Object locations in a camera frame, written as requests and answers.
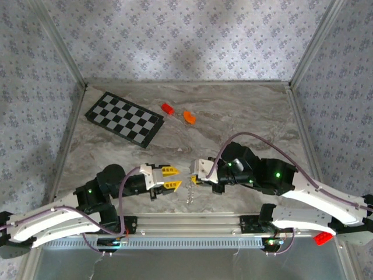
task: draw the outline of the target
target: wire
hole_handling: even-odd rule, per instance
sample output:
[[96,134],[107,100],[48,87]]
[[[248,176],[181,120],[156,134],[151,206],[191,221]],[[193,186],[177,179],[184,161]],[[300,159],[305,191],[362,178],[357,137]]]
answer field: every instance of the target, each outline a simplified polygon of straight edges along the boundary
[[126,238],[127,238],[127,243],[129,242],[129,237],[128,237],[128,235],[129,235],[129,230],[128,229],[126,229]]
[[[85,233],[82,233],[82,236],[83,236],[83,240],[84,240],[84,242],[87,244],[87,247],[89,248],[89,249],[91,249],[91,250],[93,250],[93,251],[95,251],[97,254],[100,254],[101,256],[106,256],[106,255],[109,255],[110,257],[114,254],[114,253],[112,253],[112,252],[105,252],[105,251],[100,251],[100,250],[98,250],[98,249],[96,249],[96,248],[94,248],[90,243],[89,243],[89,241],[87,240],[87,237],[86,237],[86,235],[85,235]],[[115,256],[127,256],[126,254],[120,254],[120,253],[117,253],[117,252],[115,252]]]
[[[275,232],[275,235],[272,237],[272,238],[276,238],[276,236],[279,234],[280,232],[277,230],[276,232]],[[285,241],[287,239],[287,232],[285,231],[285,238],[284,239],[282,239],[282,241]]]
[[290,248],[293,246],[293,244],[294,244],[294,239],[295,239],[295,230],[293,229],[293,235],[292,235],[292,237],[291,237],[291,241],[290,241],[290,244],[289,244],[289,246],[287,246],[287,248],[285,249],[285,250],[283,250],[283,251],[280,251],[280,252],[276,252],[276,253],[273,253],[273,252],[266,252],[266,254],[268,254],[268,255],[280,255],[280,254],[283,254],[283,253],[286,253],[286,252],[288,252],[289,250],[290,250]]
[[215,158],[215,161],[212,165],[212,168],[209,172],[209,174],[206,176],[206,178],[210,178],[212,173],[214,172],[214,170],[217,168],[217,162],[219,161],[219,159],[221,158],[221,155],[223,154],[223,151],[225,150],[225,148],[228,146],[228,144],[230,142],[232,142],[232,140],[234,138],[236,138],[237,136],[240,136],[240,135],[249,135],[249,136],[252,136],[256,139],[259,139],[260,141],[264,142],[265,144],[269,145],[270,147],[272,147],[273,149],[275,149],[276,151],[278,151],[281,155],[283,155],[289,162],[291,162],[298,170],[299,172],[307,179],[307,181],[316,189],[318,190],[320,193],[323,193],[325,194],[327,197],[330,197],[330,198],[333,198],[334,200],[336,201],[339,201],[339,202],[342,202],[344,204],[347,204],[347,205],[350,205],[350,206],[353,206],[357,209],[363,209],[363,210],[366,210],[368,212],[373,212],[373,210],[367,206],[363,206],[363,205],[359,205],[358,203],[353,203],[353,202],[350,202],[348,200],[345,200],[343,198],[340,198],[340,197],[337,197],[336,195],[333,195],[331,193],[329,193],[328,191],[324,190],[323,188],[321,188],[319,185],[317,185],[317,183],[307,174],[307,172],[295,161],[293,160],[289,155],[287,155],[283,150],[281,150],[280,148],[278,148],[277,146],[275,146],[274,144],[272,144],[271,142],[269,142],[267,139],[264,139],[262,137],[260,137],[259,135],[257,134],[254,134],[254,133],[251,133],[251,132],[239,132],[239,133],[236,133],[234,134],[233,136],[229,137],[229,139],[223,144],[223,146],[221,147],[219,153],[217,154],[216,158]]
[[120,224],[121,224],[121,231],[119,233],[113,232],[112,230],[109,230],[106,227],[101,226],[99,223],[97,223],[95,220],[93,220],[87,214],[85,214],[84,212],[79,211],[79,210],[77,210],[77,209],[75,209],[74,207],[71,207],[71,206],[56,206],[56,207],[51,207],[48,210],[41,211],[41,212],[39,212],[37,214],[34,214],[32,216],[29,216],[29,217],[27,217],[25,219],[17,220],[17,221],[15,221],[13,223],[1,226],[0,227],[0,231],[2,231],[3,229],[10,228],[12,226],[20,226],[20,225],[22,225],[22,224],[24,224],[26,222],[30,222],[30,221],[33,221],[33,220],[35,220],[37,218],[43,217],[43,216],[45,216],[46,214],[48,214],[50,212],[55,212],[56,210],[67,210],[67,211],[73,211],[73,212],[78,213],[79,215],[82,215],[84,218],[86,218],[87,220],[89,220],[92,224],[94,224],[95,226],[97,226],[101,230],[105,231],[109,235],[113,235],[115,237],[122,237],[124,235],[124,233],[126,233],[126,235],[128,235],[128,231],[126,232],[126,228],[125,228],[125,224],[124,224],[123,201],[122,201],[122,199],[123,199],[122,198],[122,196],[123,196],[123,190],[124,190],[124,185],[125,185],[126,181],[128,180],[128,178],[133,173],[136,173],[139,170],[140,170],[140,167],[135,167],[130,172],[128,172],[127,175],[123,178],[122,183],[121,183],[121,185],[119,187],[119,194],[118,194],[118,196],[119,196],[118,197],[118,199],[119,199],[119,221],[120,221]]

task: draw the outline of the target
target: black bracket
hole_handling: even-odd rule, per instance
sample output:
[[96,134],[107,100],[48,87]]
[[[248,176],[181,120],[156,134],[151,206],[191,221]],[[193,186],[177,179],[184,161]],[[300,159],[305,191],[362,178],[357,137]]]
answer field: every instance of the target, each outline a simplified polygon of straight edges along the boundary
[[280,240],[280,239],[279,238],[276,238],[276,239],[274,239],[274,238],[262,238],[262,243],[264,245],[264,248],[261,249],[262,251],[264,251],[266,253],[275,253],[278,250],[280,250],[280,247],[281,247],[280,244],[275,243],[275,244],[271,245],[271,244],[268,243],[268,240]]
[[[0,226],[5,226],[12,213],[0,213]],[[6,233],[6,229],[0,232],[0,257],[3,259],[15,258],[27,254],[31,250],[31,246],[36,238],[32,237],[24,242],[16,243],[9,241],[10,235]]]
[[[364,202],[368,205],[373,205],[373,195],[372,194],[366,194],[364,196],[362,196],[363,199],[364,199]],[[367,213],[367,216],[371,216],[373,214],[373,211],[371,212],[368,212]]]
[[138,226],[138,217],[136,216],[125,216],[124,225],[128,230],[129,235],[134,235]]
[[267,230],[259,224],[259,215],[240,216],[241,233],[265,233]]

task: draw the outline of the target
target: red lego brick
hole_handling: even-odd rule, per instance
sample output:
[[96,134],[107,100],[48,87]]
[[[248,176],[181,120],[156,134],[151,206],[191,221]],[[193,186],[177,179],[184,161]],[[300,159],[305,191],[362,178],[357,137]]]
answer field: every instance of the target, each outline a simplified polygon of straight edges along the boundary
[[170,106],[170,105],[168,105],[167,103],[164,103],[163,105],[162,105],[162,110],[163,111],[165,111],[168,115],[172,115],[172,114],[174,114],[174,109]]
[[332,240],[334,235],[332,235],[329,232],[322,232],[314,237],[314,240],[317,244],[317,246],[321,246],[325,244],[326,242]]

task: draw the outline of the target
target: metal frame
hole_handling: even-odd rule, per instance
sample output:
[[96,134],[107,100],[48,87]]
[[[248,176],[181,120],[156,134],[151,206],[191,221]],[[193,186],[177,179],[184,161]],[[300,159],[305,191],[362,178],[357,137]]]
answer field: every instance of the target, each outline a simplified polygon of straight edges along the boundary
[[[289,85],[286,89],[289,103],[294,112],[295,121],[297,122],[298,130],[300,132],[300,138],[304,147],[304,152],[309,164],[310,172],[314,179],[323,182],[323,177],[320,169],[320,165],[317,160],[315,150],[312,146],[311,137],[306,130],[305,121],[300,113],[300,105],[297,97],[290,89]],[[338,248],[339,257],[342,262],[344,274],[348,280],[363,280],[363,271],[357,260],[357,254],[353,249],[353,246],[346,244],[339,240],[337,237],[333,239],[335,245]]]
[[78,66],[75,64],[74,59],[70,55],[69,50],[60,33],[58,32],[56,25],[54,25],[54,22],[51,19],[51,16],[49,15],[44,3],[41,0],[29,0],[29,4],[35,11],[42,27],[44,27],[45,31],[49,35],[49,38],[53,42],[53,45],[60,54],[62,61],[66,64],[74,80],[81,90],[85,89],[86,83],[83,76],[80,73]]
[[[236,239],[237,242],[235,242],[235,246],[239,246],[240,242],[238,241],[240,240],[259,240],[262,237],[271,236],[268,233],[241,234],[240,216],[259,215],[258,213],[135,213],[131,215],[138,217],[135,241],[141,241],[142,239],[149,240],[149,238],[156,241],[160,240],[162,237],[169,240],[179,238],[180,240],[186,241],[201,241],[206,239],[210,241],[225,241]],[[296,238],[311,237],[314,235],[314,231],[302,230],[297,231]],[[99,237],[107,236],[106,234],[87,235],[88,239],[91,241]],[[285,233],[280,234],[279,237],[285,237]],[[69,239],[77,242],[74,244],[81,244],[83,240],[82,237],[66,237],[62,239],[62,241]],[[46,246],[55,246],[54,242],[58,241],[49,242]],[[31,250],[21,264],[17,280],[30,280],[34,278],[41,253],[45,249],[48,250],[48,248],[41,246]]]
[[342,10],[342,7],[344,7],[345,1],[346,0],[332,0],[326,9],[322,20],[314,33],[314,36],[309,42],[301,61],[295,69],[293,77],[290,79],[292,90],[295,90],[301,82],[316,53],[324,42],[325,37],[328,35],[330,28],[336,21],[339,12]]
[[[91,246],[96,246],[95,238],[87,238]],[[117,247],[100,246],[101,250],[172,250],[172,249],[263,249],[261,237],[131,237]],[[87,244],[79,237],[66,237],[48,242],[43,250],[87,249]]]

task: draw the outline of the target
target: orange block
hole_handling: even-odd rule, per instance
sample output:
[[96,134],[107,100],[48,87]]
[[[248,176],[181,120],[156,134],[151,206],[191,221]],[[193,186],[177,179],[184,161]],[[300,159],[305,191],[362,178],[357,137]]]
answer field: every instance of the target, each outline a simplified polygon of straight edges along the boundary
[[196,117],[189,111],[184,111],[184,118],[185,121],[190,124],[194,124],[196,122]]

